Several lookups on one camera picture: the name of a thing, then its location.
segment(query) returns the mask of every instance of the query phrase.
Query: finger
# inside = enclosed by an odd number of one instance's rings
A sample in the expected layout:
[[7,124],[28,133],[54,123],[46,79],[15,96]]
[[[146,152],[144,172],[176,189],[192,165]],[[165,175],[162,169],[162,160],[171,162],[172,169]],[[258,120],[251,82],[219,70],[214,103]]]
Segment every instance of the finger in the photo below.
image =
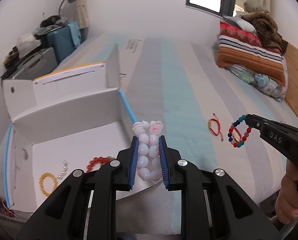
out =
[[275,205],[275,210],[276,210],[276,215],[279,219],[280,222],[282,222],[283,224],[289,224],[290,223],[290,219],[288,219],[282,212],[281,207],[279,204]]
[[298,208],[294,208],[290,205],[284,197],[280,198],[278,205],[284,216],[289,220],[294,220],[298,217]]
[[298,192],[296,183],[288,176],[284,176],[281,180],[280,195],[283,195],[287,202],[293,207],[298,208]]
[[298,181],[298,168],[290,160],[286,163],[286,176],[293,181]]

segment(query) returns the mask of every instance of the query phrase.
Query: folded blanket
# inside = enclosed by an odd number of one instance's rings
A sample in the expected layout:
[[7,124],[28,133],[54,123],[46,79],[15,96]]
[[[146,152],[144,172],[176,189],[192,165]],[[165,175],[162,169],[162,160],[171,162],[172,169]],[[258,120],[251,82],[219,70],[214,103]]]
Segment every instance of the folded blanket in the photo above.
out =
[[264,12],[246,14],[241,18],[255,27],[264,48],[279,49],[281,54],[285,54],[288,42],[283,40],[277,32],[278,26],[273,18]]
[[269,76],[284,87],[286,77],[282,60],[278,49],[264,49],[256,35],[220,21],[217,57],[219,67],[240,64]]
[[241,80],[252,85],[267,96],[273,97],[276,101],[282,102],[285,99],[288,88],[288,72],[285,58],[283,58],[284,74],[286,77],[286,86],[279,85],[275,80],[267,75],[256,73],[242,65],[233,64],[226,67],[231,73]]

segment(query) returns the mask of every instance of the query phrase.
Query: silver screw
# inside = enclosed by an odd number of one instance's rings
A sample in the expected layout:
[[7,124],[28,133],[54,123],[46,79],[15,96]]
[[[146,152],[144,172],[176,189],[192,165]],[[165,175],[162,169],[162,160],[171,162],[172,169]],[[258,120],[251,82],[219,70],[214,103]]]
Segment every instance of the silver screw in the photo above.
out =
[[215,173],[216,173],[216,175],[219,176],[219,177],[222,177],[222,176],[225,175],[225,171],[222,170],[222,169],[217,169],[217,170],[215,171]]
[[82,170],[75,170],[72,175],[74,177],[80,177],[82,175]]
[[179,160],[178,161],[179,166],[186,166],[187,164],[188,164],[188,162],[186,160]]
[[118,161],[118,160],[113,160],[113,161],[110,162],[110,165],[111,165],[112,167],[118,167],[118,166],[120,165],[120,161]]

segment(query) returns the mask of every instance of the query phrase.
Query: mattress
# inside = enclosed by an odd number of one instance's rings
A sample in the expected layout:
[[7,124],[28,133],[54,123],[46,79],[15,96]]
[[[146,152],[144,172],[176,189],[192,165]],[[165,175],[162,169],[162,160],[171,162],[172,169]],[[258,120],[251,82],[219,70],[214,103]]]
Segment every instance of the mattress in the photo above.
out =
[[[286,158],[256,130],[241,148],[232,147],[227,131],[243,114],[298,127],[298,118],[285,102],[278,103],[217,67],[213,49],[185,41],[105,33],[88,39],[58,69],[103,61],[116,43],[121,89],[138,121],[162,121],[168,147],[200,169],[224,169],[256,203],[280,188]],[[223,142],[207,127],[213,113],[219,118]],[[238,129],[243,133],[246,125]],[[117,202],[117,230],[179,234],[180,214],[180,192],[156,185]]]

